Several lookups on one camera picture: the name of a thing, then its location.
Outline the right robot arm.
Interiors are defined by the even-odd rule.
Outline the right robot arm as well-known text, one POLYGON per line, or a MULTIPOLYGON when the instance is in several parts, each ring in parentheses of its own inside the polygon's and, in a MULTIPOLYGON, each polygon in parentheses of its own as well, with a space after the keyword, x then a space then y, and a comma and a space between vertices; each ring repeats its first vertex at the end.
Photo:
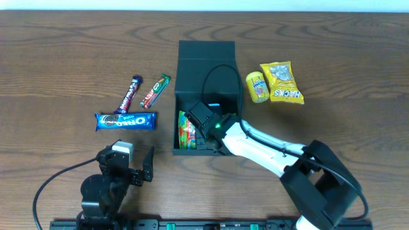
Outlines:
POLYGON ((244 157, 279 177, 300 212, 296 229, 337 229, 367 217, 362 187, 326 144, 286 142, 232 114, 190 112, 187 118, 214 151, 244 157))

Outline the purple Dairy Milk bar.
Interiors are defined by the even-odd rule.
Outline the purple Dairy Milk bar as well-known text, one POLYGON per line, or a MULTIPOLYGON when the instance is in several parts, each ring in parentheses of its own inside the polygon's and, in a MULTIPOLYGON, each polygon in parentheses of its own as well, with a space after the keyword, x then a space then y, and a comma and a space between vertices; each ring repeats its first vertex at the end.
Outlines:
POLYGON ((125 93, 124 98, 121 103, 118 105, 118 108, 114 111, 115 114, 126 114, 132 104, 132 100, 135 97, 135 94, 139 90, 140 85, 143 83, 143 78, 140 75, 134 75, 132 81, 129 85, 127 92, 125 93))

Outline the Haribo gummy worms bag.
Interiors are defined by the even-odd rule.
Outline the Haribo gummy worms bag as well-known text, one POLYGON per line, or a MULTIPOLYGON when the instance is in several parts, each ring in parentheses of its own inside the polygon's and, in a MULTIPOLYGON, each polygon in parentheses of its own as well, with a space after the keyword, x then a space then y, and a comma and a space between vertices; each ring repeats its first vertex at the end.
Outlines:
POLYGON ((196 149, 196 128, 185 116, 184 111, 178 113, 178 142, 180 149, 196 149))

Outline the blue Oreo cookie pack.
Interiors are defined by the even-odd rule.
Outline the blue Oreo cookie pack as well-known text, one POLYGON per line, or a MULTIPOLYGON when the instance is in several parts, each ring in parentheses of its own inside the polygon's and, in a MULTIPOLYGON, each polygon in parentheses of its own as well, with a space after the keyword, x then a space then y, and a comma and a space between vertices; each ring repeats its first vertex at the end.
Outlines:
POLYGON ((128 114, 95 114, 96 131, 100 129, 154 130, 157 114, 137 112, 128 114))

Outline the dark green lidded box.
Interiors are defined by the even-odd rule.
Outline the dark green lidded box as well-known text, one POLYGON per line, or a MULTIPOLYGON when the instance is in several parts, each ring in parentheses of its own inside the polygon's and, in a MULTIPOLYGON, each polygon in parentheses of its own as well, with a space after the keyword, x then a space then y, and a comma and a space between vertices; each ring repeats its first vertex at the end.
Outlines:
POLYGON ((186 112, 198 101, 219 104, 221 114, 238 111, 238 77, 234 41, 179 42, 176 73, 174 144, 175 156, 217 156, 197 133, 196 149, 180 149, 178 142, 178 113, 186 112))

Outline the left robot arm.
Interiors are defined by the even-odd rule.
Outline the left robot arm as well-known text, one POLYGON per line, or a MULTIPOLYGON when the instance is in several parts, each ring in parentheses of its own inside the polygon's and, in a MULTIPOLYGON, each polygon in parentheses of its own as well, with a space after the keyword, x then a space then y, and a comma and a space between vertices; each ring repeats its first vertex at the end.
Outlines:
POLYGON ((129 186, 141 187, 153 179, 153 153, 151 147, 143 160, 142 169, 129 168, 132 154, 119 149, 122 142, 106 146, 99 151, 96 161, 100 174, 86 178, 81 185, 82 216, 77 217, 77 229, 132 229, 132 221, 119 214, 119 208, 129 186))

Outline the red green KitKat bar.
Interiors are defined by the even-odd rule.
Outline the red green KitKat bar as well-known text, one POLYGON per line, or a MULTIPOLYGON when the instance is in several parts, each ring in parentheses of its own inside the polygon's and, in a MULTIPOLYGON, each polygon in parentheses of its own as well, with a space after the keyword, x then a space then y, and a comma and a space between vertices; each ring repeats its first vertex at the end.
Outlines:
POLYGON ((150 108, 155 103, 155 101, 160 96, 160 94, 163 92, 163 90, 165 90, 165 88, 169 84, 170 80, 171 80, 170 76, 162 74, 160 76, 159 80, 151 88, 149 93, 140 102, 140 106, 143 109, 150 108))

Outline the black mounting rail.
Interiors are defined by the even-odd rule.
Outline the black mounting rail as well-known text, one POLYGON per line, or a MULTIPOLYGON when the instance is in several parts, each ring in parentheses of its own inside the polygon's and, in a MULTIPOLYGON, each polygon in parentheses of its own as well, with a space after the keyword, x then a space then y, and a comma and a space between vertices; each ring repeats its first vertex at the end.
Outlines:
POLYGON ((291 230, 296 221, 291 219, 272 219, 265 221, 159 221, 156 219, 132 220, 125 223, 87 223, 84 219, 76 221, 52 221, 49 229, 114 229, 114 230, 291 230))

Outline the yellow Hacks candy bag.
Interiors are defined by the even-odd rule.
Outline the yellow Hacks candy bag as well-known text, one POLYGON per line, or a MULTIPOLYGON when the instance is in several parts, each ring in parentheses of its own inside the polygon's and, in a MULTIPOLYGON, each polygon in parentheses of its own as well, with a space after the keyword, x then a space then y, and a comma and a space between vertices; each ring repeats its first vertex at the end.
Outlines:
POLYGON ((270 88, 271 102, 304 104, 304 96, 298 89, 291 69, 291 62, 260 64, 270 88))

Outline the yellow Mentos gum bottle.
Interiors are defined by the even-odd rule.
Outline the yellow Mentos gum bottle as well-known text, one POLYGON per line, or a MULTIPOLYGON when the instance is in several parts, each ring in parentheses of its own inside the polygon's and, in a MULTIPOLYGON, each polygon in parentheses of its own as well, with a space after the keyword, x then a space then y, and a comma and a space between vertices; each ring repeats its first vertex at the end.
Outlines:
POLYGON ((269 99, 269 90, 267 88, 264 76, 261 72, 251 72, 245 79, 252 101, 254 103, 265 102, 269 99))

